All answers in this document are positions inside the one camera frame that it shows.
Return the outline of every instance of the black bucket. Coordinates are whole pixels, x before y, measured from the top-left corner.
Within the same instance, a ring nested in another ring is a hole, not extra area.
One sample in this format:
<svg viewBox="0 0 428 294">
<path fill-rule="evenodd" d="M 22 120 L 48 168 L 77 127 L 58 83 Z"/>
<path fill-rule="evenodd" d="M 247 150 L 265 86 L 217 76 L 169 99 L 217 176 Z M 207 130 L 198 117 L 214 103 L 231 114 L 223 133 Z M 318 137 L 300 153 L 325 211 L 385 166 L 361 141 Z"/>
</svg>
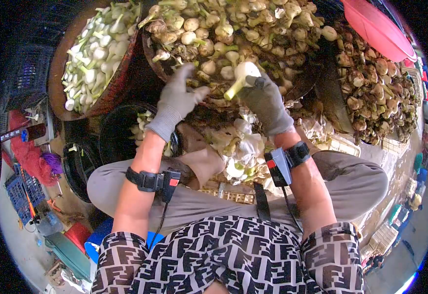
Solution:
<svg viewBox="0 0 428 294">
<path fill-rule="evenodd" d="M 137 146 L 133 139 L 129 139 L 133 136 L 129 128 L 137 124 L 137 114 L 145 113 L 147 110 L 157 113 L 156 107 L 150 104 L 133 102 L 118 106 L 105 117 L 100 128 L 98 146 L 103 164 L 134 158 Z M 180 135 L 173 132 L 170 141 L 173 157 L 180 156 L 182 153 Z"/>
<path fill-rule="evenodd" d="M 77 151 L 69 151 L 73 145 Z M 63 150 L 63 169 L 70 188 L 81 200 L 91 203 L 87 193 L 87 182 L 95 169 L 102 166 L 93 141 L 79 138 L 68 142 Z"/>
</svg>

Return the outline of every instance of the patterned shirt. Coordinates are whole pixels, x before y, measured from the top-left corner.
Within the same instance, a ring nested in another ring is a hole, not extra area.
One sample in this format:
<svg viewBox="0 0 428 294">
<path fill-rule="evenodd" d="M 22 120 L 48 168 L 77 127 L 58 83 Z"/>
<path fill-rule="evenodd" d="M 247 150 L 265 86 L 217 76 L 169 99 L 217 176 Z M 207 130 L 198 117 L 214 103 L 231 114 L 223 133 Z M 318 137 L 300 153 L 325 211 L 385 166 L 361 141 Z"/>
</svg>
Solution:
<svg viewBox="0 0 428 294">
<path fill-rule="evenodd" d="M 208 217 L 149 252 L 139 236 L 115 232 L 100 246 L 92 293 L 203 293 L 217 279 L 230 293 L 363 293 L 358 238 L 348 222 L 302 244 L 285 226 L 256 218 Z"/>
</svg>

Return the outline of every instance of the hand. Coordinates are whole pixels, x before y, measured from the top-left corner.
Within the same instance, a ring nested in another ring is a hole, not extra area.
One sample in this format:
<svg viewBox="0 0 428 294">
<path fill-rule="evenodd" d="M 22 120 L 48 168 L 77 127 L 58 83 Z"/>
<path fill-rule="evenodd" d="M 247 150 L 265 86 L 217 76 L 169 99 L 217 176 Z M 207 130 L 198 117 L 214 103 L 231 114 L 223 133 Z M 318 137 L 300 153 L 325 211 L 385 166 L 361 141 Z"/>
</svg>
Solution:
<svg viewBox="0 0 428 294">
<path fill-rule="evenodd" d="M 210 90 L 206 86 L 196 88 L 193 92 L 186 92 L 186 78 L 194 70 L 192 63 L 184 64 L 173 75 L 171 81 L 163 88 L 160 100 L 157 103 L 157 114 L 146 126 L 157 133 L 165 142 L 170 140 L 176 125 L 203 99 Z"/>
<path fill-rule="evenodd" d="M 266 135 L 272 136 L 294 130 L 294 120 L 284 109 L 283 97 L 277 85 L 266 73 L 262 73 L 262 77 L 265 79 L 263 89 L 244 87 L 238 96 L 256 114 L 263 124 Z"/>
</svg>

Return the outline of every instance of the red button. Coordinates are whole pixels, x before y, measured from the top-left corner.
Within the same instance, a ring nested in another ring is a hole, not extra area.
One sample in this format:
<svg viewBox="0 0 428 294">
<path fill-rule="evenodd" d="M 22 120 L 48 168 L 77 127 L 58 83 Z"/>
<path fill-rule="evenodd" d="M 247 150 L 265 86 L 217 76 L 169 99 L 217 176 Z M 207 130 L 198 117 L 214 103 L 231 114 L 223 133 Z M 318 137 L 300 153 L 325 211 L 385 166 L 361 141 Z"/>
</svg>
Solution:
<svg viewBox="0 0 428 294">
<path fill-rule="evenodd" d="M 268 168 L 274 168 L 276 166 L 276 163 L 274 162 L 274 160 L 269 160 L 266 162 L 266 165 L 268 166 Z"/>
<path fill-rule="evenodd" d="M 176 185 L 178 185 L 178 182 L 179 182 L 180 180 L 176 180 L 176 179 L 171 179 L 170 180 L 170 186 L 176 186 Z"/>
</svg>

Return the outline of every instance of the green bin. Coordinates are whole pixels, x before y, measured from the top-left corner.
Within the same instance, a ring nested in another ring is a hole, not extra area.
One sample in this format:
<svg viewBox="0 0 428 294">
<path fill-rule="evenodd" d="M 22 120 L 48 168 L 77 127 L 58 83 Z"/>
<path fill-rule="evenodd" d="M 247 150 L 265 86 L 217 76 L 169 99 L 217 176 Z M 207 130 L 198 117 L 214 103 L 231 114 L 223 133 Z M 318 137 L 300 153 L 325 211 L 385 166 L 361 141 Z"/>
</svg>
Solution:
<svg viewBox="0 0 428 294">
<path fill-rule="evenodd" d="M 90 279 L 90 259 L 63 233 L 46 237 L 45 244 L 72 271 L 75 278 L 92 282 Z"/>
</svg>

